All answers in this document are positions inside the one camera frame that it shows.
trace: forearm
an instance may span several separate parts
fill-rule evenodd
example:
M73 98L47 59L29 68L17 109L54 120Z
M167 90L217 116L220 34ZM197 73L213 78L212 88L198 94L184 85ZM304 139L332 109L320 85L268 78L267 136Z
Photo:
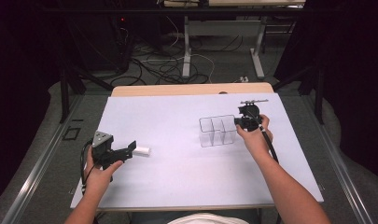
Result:
M253 157L285 223L329 223L328 217L311 193L274 161L267 151Z
M68 219L65 221L65 224L92 224L100 201L101 198L99 197L85 194Z

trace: white paper sheet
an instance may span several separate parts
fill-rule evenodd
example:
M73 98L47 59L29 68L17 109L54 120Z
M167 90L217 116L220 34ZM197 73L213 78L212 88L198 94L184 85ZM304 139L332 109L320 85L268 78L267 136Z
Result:
M98 130L114 135L113 149L133 140L151 148L114 174L99 208L111 210L242 207L273 204L262 174L237 134L233 144L201 147L199 119L234 115L246 100L270 120L280 164L317 201L322 195L276 93L110 97ZM80 183L71 207L81 198Z

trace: person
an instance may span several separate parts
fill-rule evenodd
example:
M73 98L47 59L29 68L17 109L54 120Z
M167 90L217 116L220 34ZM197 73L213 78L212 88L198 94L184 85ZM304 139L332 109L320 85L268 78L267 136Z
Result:
M261 125L266 134L273 140L273 134L268 129L269 118L265 115L261 115L261 117ZM289 175L270 155L269 147L260 129L247 132L237 125L237 132L244 139L245 146L258 164L273 197L275 207L284 223L330 223L328 216L311 193ZM88 153L87 163L86 174L93 166L91 150ZM104 171L99 170L99 167L91 171L87 179L86 192L65 223L92 223L96 208L107 189L110 177L121 165L122 161L117 161ZM204 213L199 215L192 213L190 216L172 220L170 223L190 223L195 221L196 218L198 220L210 218L215 221L213 223L247 223L234 217L212 216L212 214Z

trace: table surface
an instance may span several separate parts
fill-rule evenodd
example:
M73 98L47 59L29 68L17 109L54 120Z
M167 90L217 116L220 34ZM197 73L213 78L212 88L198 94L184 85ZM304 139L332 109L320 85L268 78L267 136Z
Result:
M280 164L319 201L322 195L288 120L267 83L117 87L98 131L114 135L113 149L133 140L150 147L118 169L100 211L208 210L273 206L263 176L239 135L232 144L201 147L199 119L238 114L243 100L271 119ZM80 182L71 207L81 198Z
M166 7L196 7L198 1L184 3L164 1ZM210 7L254 7L254 6L297 6L305 4L305 0L209 0Z

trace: metal frame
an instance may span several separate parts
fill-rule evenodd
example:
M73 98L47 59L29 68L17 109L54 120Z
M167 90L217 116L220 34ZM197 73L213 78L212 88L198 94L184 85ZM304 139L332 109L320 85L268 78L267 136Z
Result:
M305 103L305 106L307 110L309 111L309 114L313 114L314 110L312 109L314 106L313 101L311 100L310 96L302 96L301 97ZM329 161L331 163L331 166L334 169L334 172L336 173L336 176L338 177L340 184L343 188L343 191L345 193L346 199L351 204L352 211L355 213L355 216L357 217L357 221L360 224L367 224L367 223L373 223L371 216L369 212L367 211L364 203L362 202L357 189L355 187L354 182L352 181L351 177L348 174L348 170L345 166L345 163L343 162L343 159L336 148L334 144L332 143L328 131L326 130L324 125L321 125L318 122L317 117L313 114L311 116L311 119L313 120L316 128L319 130L320 136L323 139L323 142L325 143L326 152L329 156Z
M130 17L141 17L144 15L155 16L319 16L329 17L341 13L341 9L311 9L311 8L241 8L241 7L209 7L209 8L48 8L38 7L40 12L48 15L125 15Z
M71 105L72 111L76 111L82 99L82 95L77 95L75 97ZM74 113L70 113L67 119L70 119L73 116L73 114ZM63 134L68 129L67 124L68 122L65 122L58 126L57 130L55 131L55 134L52 136L52 139L49 142L49 145L40 155L39 159L37 160L34 166L34 169L32 169L32 172L29 174L25 183L22 185L20 193L18 194L14 203L8 209L5 218L2 221L2 224L13 224L20 222L20 218L23 212L25 211L26 206L31 201L31 198L34 195L41 178L47 171L49 163L51 162L52 157L55 154L55 151L60 143Z

